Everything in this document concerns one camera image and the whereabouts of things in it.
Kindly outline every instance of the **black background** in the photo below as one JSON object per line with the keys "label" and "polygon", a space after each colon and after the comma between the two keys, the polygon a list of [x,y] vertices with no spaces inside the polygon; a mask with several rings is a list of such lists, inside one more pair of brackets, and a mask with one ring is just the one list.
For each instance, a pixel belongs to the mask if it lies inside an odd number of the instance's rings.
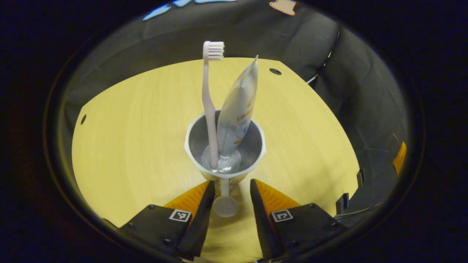
{"label": "black background", "polygon": [[[47,172],[42,117],[55,76],[97,30],[160,1],[1,3],[2,261],[136,262],[94,232],[61,199]],[[351,25],[403,68],[420,92],[427,132],[419,176],[402,204],[331,261],[467,260],[468,46],[462,1],[312,1]]]}

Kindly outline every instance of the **white toothbrush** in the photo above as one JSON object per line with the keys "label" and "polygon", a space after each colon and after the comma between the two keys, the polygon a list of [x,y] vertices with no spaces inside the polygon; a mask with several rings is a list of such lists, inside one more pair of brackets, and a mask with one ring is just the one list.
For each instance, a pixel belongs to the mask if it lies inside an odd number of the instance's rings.
{"label": "white toothbrush", "polygon": [[203,89],[202,101],[205,109],[206,126],[208,127],[208,143],[210,146],[210,166],[212,169],[218,167],[218,139],[216,138],[216,125],[214,121],[215,109],[208,89],[208,63],[210,60],[222,60],[224,53],[224,42],[203,43]]}

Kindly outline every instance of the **toothbrush handle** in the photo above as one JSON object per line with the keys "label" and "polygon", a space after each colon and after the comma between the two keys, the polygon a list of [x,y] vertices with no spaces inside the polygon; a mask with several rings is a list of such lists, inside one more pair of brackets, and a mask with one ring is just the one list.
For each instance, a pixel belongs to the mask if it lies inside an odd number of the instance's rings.
{"label": "toothbrush handle", "polygon": [[208,143],[210,144],[210,166],[218,167],[218,139],[216,138],[215,108],[208,88],[208,64],[204,65],[202,101],[205,109]]}

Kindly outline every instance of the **blue sticker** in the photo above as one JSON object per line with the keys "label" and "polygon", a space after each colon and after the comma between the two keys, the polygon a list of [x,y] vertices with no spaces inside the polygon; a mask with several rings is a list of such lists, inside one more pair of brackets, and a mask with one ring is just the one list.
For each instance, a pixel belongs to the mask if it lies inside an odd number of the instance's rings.
{"label": "blue sticker", "polygon": [[148,20],[152,17],[155,17],[157,15],[160,15],[162,13],[165,13],[167,12],[169,9],[171,9],[171,7],[168,5],[168,4],[165,4],[164,6],[162,7],[158,7],[156,8],[155,10],[151,11],[151,13],[149,13],[149,15],[143,17],[143,20]]}
{"label": "blue sticker", "polygon": [[195,3],[210,3],[210,2],[234,2],[237,0],[195,0]]}
{"label": "blue sticker", "polygon": [[188,4],[190,1],[192,0],[176,0],[176,1],[173,1],[172,3],[178,7],[183,7],[186,4]]}

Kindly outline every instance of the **screw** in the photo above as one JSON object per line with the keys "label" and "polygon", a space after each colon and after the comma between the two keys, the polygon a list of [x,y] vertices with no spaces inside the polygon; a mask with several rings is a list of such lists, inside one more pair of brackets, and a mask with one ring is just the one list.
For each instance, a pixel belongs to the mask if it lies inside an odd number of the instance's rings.
{"label": "screw", "polygon": [[290,248],[295,248],[295,247],[297,247],[298,245],[299,245],[299,242],[297,242],[296,240],[293,240],[293,241],[289,242],[289,244],[288,244],[288,246],[289,246]]}
{"label": "screw", "polygon": [[174,243],[172,242],[172,240],[170,240],[169,238],[166,238],[164,240],[164,245],[166,246],[172,246]]}

